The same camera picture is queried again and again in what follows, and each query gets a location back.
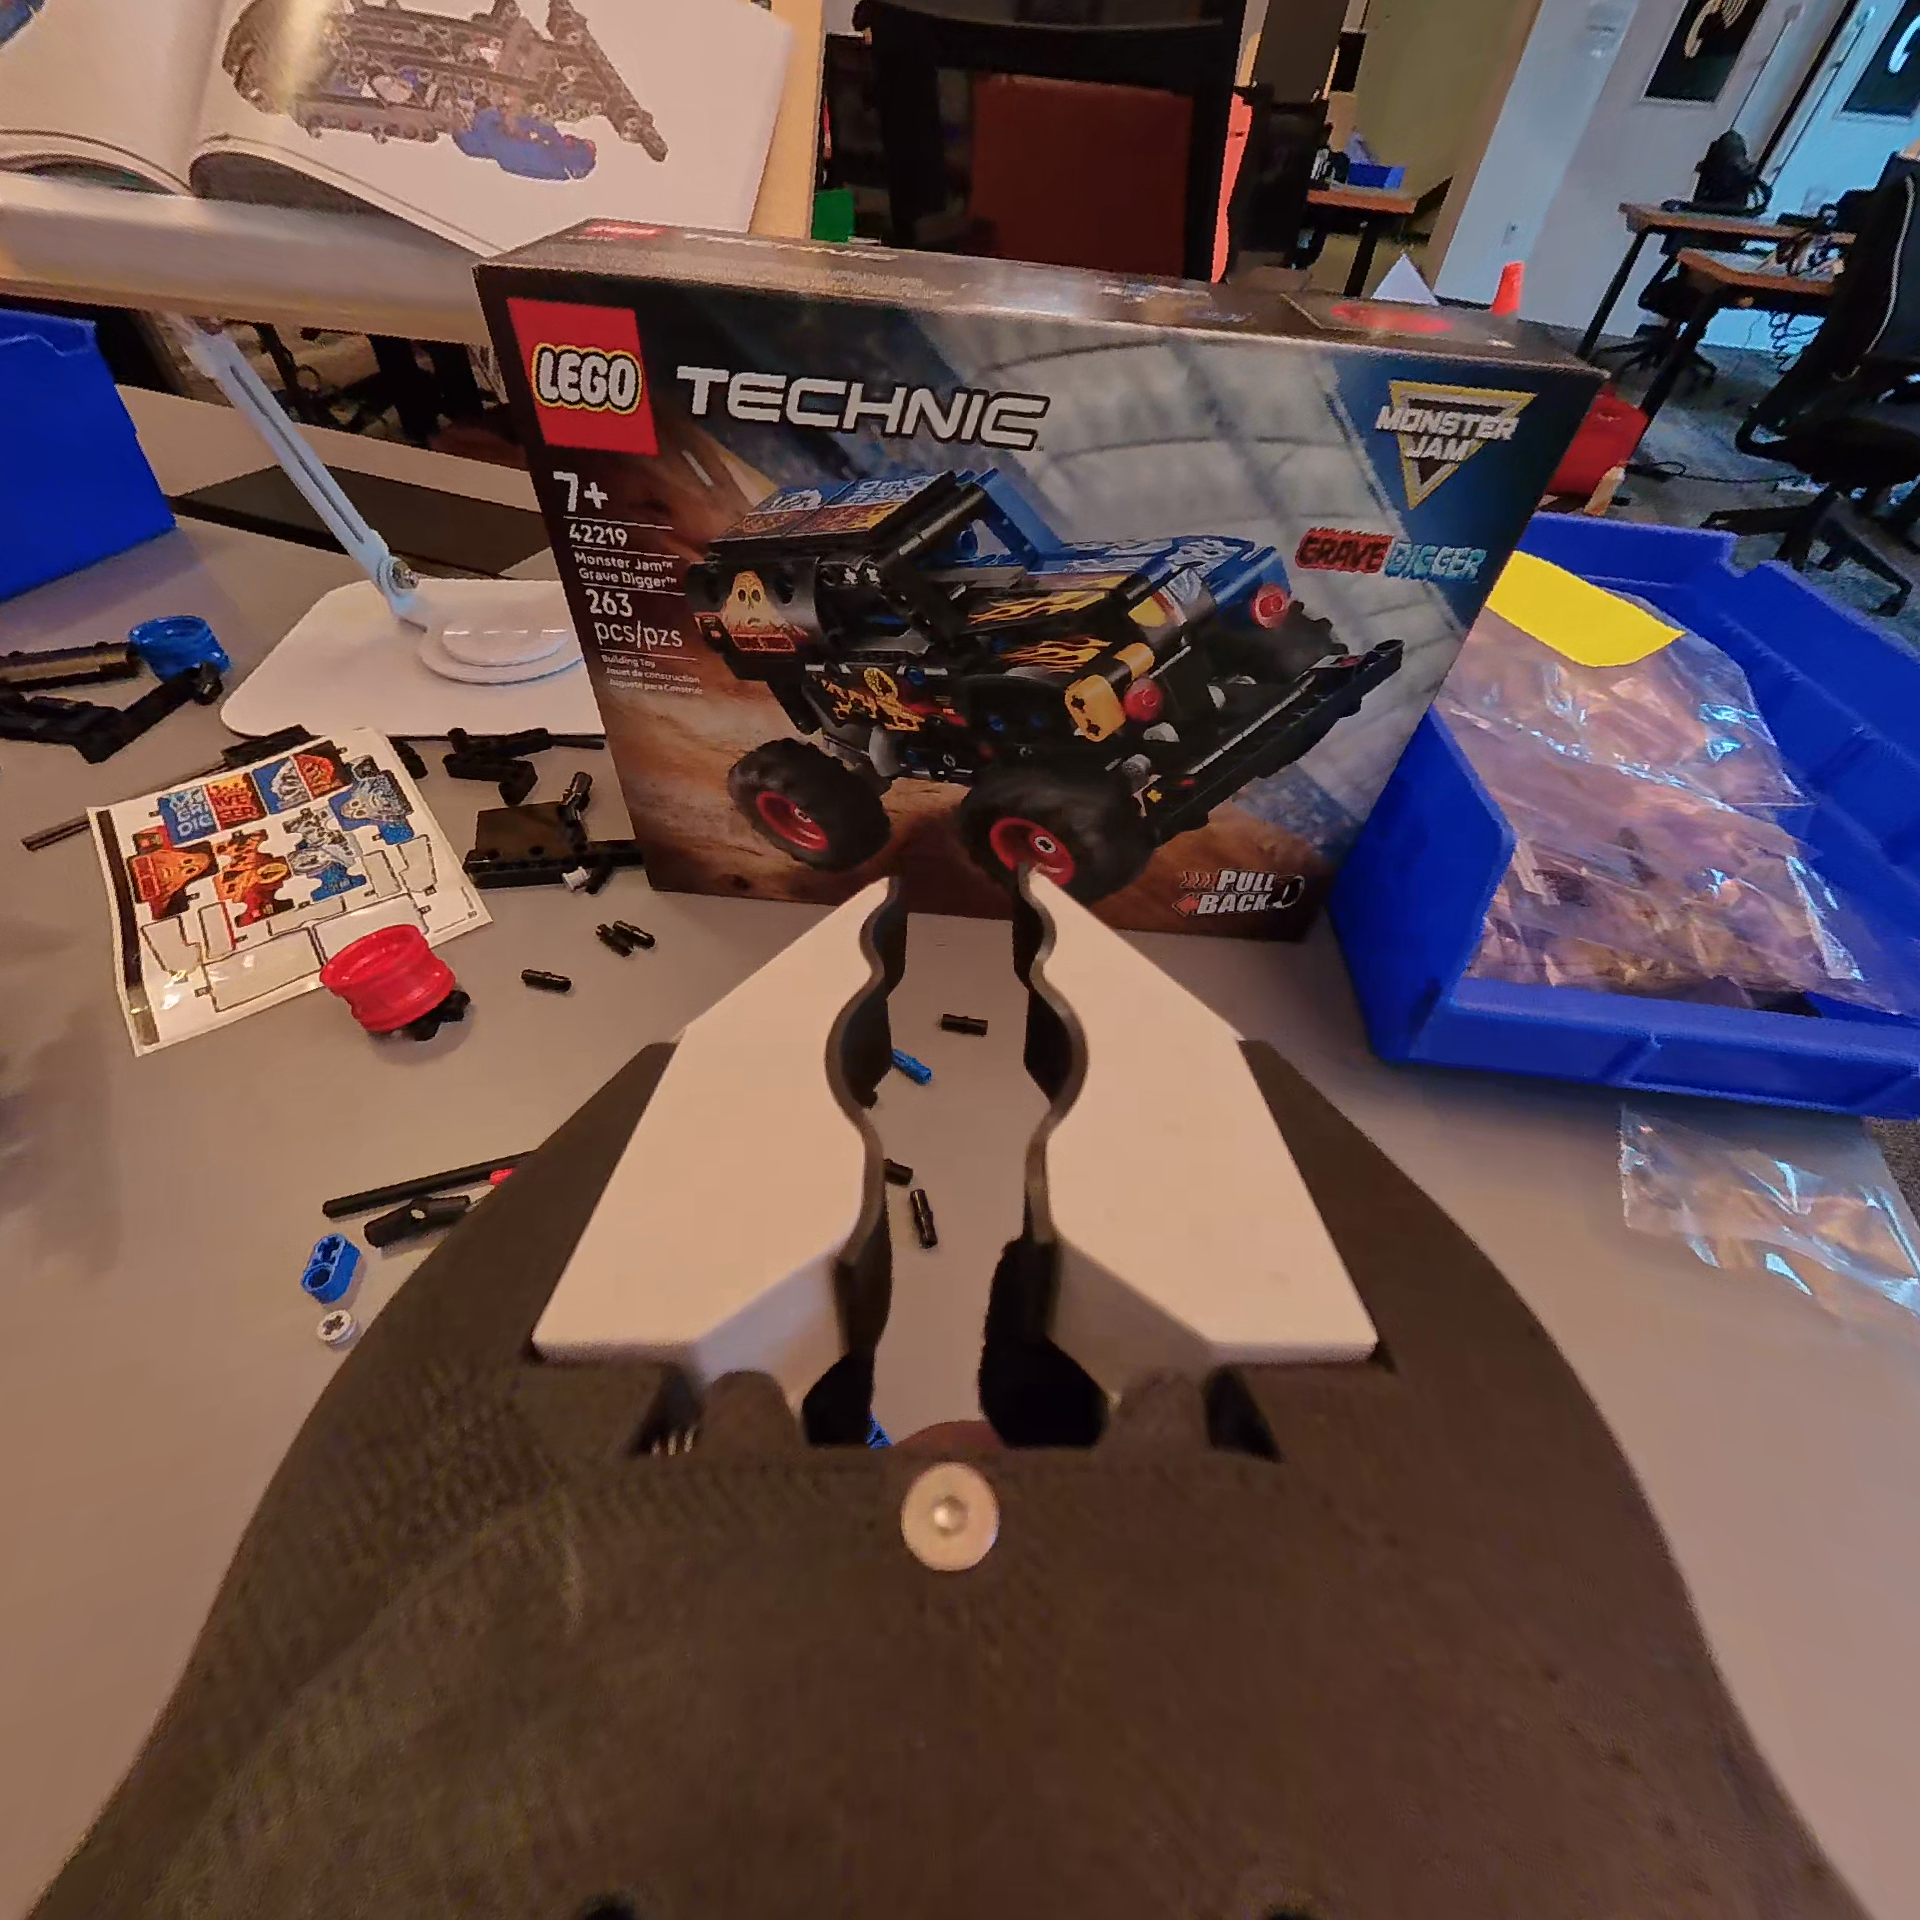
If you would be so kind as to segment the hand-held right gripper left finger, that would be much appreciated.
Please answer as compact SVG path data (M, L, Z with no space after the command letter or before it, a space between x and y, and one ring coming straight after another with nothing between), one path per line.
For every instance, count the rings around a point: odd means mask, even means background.
M894 1253L872 1107L904 948L901 884L871 881L682 1028L535 1326L545 1360L822 1380L876 1357Z

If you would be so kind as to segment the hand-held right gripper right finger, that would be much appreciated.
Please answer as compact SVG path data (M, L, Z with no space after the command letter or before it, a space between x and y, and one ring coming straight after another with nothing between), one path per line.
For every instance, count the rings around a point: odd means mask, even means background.
M991 1291L991 1386L1372 1360L1381 1334L1241 1030L1038 869L1014 934L1047 1109Z

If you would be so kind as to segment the grey desk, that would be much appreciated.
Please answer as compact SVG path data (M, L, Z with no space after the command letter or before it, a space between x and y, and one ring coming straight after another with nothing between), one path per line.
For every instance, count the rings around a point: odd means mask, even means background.
M322 992L137 1060L95 843L19 829L217 732L7 753L7 1915L1917 1915L1917 1348L1631 1229L1615 1096L1328 1099L1327 937L1137 948L1378 1350L994 1387L1028 988L915 914L876 1355L547 1360L663 1053L829 912L627 895L555 1010L587 907L504 903L422 1060Z

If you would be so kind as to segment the wooden office desk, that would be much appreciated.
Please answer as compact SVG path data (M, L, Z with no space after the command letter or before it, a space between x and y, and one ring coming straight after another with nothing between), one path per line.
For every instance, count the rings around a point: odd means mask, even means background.
M1820 318L1856 237L1845 222L1803 213L1762 217L1641 202L1623 202L1618 211L1626 252L1575 351L1595 366L1612 361L1617 377L1644 372L1643 408L1650 416L1680 385L1716 381L1718 369L1703 347L1723 313ZM1602 332L1650 240L1660 242L1652 283L1664 289L1650 310L1654 324L1604 345Z

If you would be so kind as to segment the scattered small black pins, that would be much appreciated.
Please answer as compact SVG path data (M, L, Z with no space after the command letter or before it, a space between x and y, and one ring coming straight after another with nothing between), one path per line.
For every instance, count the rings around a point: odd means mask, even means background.
M920 1247L938 1247L933 1200L869 1117L894 1074L904 919L898 885L871 881L682 1028L590 1189L575 1263L788 1284L856 1262L892 1189Z

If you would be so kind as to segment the long black axle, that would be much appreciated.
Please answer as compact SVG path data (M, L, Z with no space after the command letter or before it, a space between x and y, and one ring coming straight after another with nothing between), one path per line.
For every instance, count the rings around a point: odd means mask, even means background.
M525 1164L531 1153L490 1156L477 1164L462 1164L405 1180L360 1188L321 1202L326 1220L347 1220L381 1210L392 1210L425 1197L489 1188Z

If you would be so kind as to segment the blue plastic bin with bags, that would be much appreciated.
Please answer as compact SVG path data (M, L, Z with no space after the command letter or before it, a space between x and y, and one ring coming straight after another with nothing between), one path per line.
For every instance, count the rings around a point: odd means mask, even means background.
M1735 535L1541 513L1520 549L1636 596L1740 664L1811 797L1822 877L1917 940L1919 661L1897 636ZM1328 918L1390 1061L1914 1121L1914 1020L1771 1013L1468 972L1517 837L1436 717L1410 737L1337 873Z

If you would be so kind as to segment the red wheel hub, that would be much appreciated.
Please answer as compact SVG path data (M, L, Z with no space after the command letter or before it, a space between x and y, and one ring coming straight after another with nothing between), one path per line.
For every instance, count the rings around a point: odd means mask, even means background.
M383 925L349 941L321 965L318 984L376 1040L433 1040L469 1007L454 969L416 923Z

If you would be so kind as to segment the black square plate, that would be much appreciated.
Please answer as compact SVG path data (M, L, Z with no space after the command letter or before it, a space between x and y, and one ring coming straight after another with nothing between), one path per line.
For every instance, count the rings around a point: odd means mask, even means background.
M599 894L616 871L641 869L645 852L631 835L592 837L584 818L559 802L487 807L462 857L482 891L564 888Z

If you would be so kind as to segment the clear plastic bag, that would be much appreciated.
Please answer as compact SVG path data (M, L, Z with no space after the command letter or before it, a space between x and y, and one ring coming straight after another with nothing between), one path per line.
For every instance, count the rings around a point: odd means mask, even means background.
M1917 1346L1917 1212L1867 1131L1795 1142L1787 1115L1624 1104L1617 1167L1631 1231L1858 1336Z

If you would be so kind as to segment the colourful sticker sheet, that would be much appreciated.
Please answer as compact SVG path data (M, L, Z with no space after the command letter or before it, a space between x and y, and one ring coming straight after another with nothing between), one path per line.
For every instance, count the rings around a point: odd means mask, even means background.
M324 988L353 943L443 950L493 923L396 737L301 739L92 807L137 1056Z

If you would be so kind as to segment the clear plastic bags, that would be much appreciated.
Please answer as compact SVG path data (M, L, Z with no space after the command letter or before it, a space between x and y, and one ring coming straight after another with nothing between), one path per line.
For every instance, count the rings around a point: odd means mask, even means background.
M1917 934L1817 866L1812 800L1704 636L1590 665L1486 610L1434 711L1513 834L1470 978L1917 1020Z

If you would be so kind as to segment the white placemat board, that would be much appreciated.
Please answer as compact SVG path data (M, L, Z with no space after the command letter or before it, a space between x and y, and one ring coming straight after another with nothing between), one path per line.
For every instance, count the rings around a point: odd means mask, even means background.
M240 733L600 733L555 579L418 582L270 395L225 322L482 344L475 256L372 213L335 213L5 171L5 287L163 322L344 542L356 574L305 612L223 707Z

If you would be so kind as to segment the yellow paper note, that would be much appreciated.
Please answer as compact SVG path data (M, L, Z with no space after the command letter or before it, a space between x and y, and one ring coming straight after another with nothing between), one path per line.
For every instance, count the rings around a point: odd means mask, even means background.
M1687 629L1631 596L1525 549L1500 568L1484 610L1583 668L1639 664Z

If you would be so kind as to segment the toy truck set box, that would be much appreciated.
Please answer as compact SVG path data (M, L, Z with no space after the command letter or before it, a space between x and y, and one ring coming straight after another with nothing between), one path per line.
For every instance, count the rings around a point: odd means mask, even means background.
M1448 304L594 219L484 257L663 894L1290 943L1601 390Z

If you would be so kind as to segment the black angled beam assembly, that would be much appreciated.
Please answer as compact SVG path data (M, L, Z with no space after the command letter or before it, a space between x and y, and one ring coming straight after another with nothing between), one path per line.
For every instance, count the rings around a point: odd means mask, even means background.
M227 690L231 658L217 641L165 641L143 650L131 639L2 653L2 739L72 747L87 761L116 755L180 707L210 705ZM75 697L72 690L139 679L157 684L128 705Z

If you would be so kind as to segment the red object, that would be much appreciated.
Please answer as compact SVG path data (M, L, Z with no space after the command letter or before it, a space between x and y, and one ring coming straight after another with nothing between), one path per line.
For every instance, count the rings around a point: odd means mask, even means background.
M1612 471L1632 462L1649 425L1650 419L1636 402L1621 395L1615 385L1602 385L1554 467L1544 496L1590 501Z

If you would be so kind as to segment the chair with orange back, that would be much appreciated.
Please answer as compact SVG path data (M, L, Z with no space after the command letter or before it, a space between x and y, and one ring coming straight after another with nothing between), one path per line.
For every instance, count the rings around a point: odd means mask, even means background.
M1245 12L859 4L888 243L1213 279Z

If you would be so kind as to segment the black office chair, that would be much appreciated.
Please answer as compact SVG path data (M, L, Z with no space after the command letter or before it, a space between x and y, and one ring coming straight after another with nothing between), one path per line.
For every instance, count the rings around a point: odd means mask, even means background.
M1779 533L1779 560L1796 570L1824 543L1824 570L1861 563L1892 587L1882 612L1903 612L1917 576L1890 560L1890 535L1861 497L1877 501L1917 480L1917 369L1919 168L1895 155L1864 202L1817 335L1737 433L1743 453L1796 469L1815 497L1723 510L1704 525Z

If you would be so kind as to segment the open instruction booklet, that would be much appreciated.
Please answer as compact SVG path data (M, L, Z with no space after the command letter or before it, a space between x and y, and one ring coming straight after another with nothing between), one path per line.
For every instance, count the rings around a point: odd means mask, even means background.
M482 257L746 229L796 45L729 2L5 4L5 169L367 208Z

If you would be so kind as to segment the dark wall poster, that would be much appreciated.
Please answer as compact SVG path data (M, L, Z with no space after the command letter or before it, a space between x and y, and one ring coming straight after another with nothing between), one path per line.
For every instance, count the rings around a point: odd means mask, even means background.
M1756 2L1685 2L1649 72L1643 97L1656 104L1716 104L1762 7Z
M1846 94L1843 114L1909 122L1919 112L1919 2L1901 2L1875 53Z

